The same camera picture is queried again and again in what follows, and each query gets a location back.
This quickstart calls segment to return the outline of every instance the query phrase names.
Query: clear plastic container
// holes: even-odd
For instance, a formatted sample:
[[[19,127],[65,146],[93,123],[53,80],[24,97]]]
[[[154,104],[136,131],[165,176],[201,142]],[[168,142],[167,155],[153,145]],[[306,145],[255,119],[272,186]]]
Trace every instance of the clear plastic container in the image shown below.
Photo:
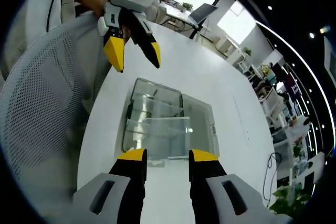
[[[124,151],[146,148],[148,158],[161,160],[188,157],[190,149],[190,118],[149,118],[143,122],[128,120]]]
[[[138,96],[134,97],[133,99],[133,112],[145,112],[145,118],[176,117],[180,116],[180,113],[183,110],[183,108],[172,106],[160,101],[155,101],[147,96]]]
[[[176,107],[183,107],[181,92],[141,78],[137,78],[135,82],[132,98],[139,95],[147,95],[155,101],[161,101]]]

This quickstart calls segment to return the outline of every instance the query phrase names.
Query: person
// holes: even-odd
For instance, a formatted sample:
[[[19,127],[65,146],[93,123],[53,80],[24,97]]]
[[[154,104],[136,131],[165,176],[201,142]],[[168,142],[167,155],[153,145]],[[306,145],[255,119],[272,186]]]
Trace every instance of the person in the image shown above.
[[[308,134],[310,118],[304,115],[294,117],[289,123],[288,132],[291,134],[295,143],[302,141]]]
[[[258,97],[260,97],[261,95],[266,97],[271,89],[272,85],[268,80],[260,81],[259,84],[254,88]]]
[[[0,67],[5,79],[26,49],[47,31],[76,18],[75,2],[100,17],[107,0],[26,0],[13,20],[4,45]]]

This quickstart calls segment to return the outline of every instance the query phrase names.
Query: chair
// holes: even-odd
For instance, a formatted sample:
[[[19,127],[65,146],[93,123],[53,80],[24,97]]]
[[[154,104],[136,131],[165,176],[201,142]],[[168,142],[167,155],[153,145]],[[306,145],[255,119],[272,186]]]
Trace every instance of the chair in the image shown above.
[[[244,60],[238,63],[238,68],[243,74],[249,73],[251,66],[252,58],[249,55],[244,55]]]
[[[268,120],[270,121],[269,126],[274,126],[274,127],[281,127],[281,124],[278,125],[280,122],[278,120],[278,115],[281,113],[284,107],[284,99],[282,97],[278,97],[279,102],[275,106],[274,110],[272,111],[270,117],[268,117]]]
[[[269,118],[272,115],[275,108],[278,106],[280,99],[277,94],[277,91],[274,88],[271,88],[267,96],[259,100],[259,102],[264,110],[265,116]]]
[[[24,195],[45,218],[67,208],[76,191],[82,103],[92,99],[105,59],[96,19],[81,16],[32,45],[2,89],[1,148]]]
[[[164,21],[165,17],[167,16],[167,9],[164,6],[160,5],[157,11],[158,14],[156,16],[155,23],[161,24]]]

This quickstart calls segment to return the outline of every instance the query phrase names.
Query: monitor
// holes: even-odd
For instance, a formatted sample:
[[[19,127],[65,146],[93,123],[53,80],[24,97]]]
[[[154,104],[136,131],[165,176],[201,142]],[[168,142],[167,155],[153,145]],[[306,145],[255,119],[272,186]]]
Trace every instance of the monitor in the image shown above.
[[[203,4],[195,11],[190,13],[189,17],[192,18],[197,24],[205,20],[212,12],[217,9],[216,6]]]

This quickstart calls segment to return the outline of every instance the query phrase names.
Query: desk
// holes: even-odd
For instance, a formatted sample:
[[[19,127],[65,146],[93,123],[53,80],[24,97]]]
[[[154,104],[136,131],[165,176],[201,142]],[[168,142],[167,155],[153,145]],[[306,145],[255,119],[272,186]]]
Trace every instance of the desk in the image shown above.
[[[126,105],[138,77],[163,84],[212,105],[219,144],[219,161],[263,193],[272,137],[261,105],[248,80],[224,59],[202,45],[151,23],[161,47],[160,69],[131,40],[125,47],[124,73],[111,68],[92,108],[80,151],[77,188],[109,172],[121,154]],[[274,165],[268,172],[268,197]],[[142,223],[195,223],[189,197],[187,161],[148,167]],[[274,177],[272,192],[276,190]]]
[[[198,24],[189,17],[190,13],[188,13],[188,14],[183,13],[179,9],[177,9],[176,7],[168,5],[164,2],[162,2],[160,4],[160,6],[166,8],[166,10],[167,10],[166,14],[167,14],[168,17],[175,18],[175,19],[177,19],[177,20],[179,20],[183,23],[186,23],[186,24],[198,29]]]

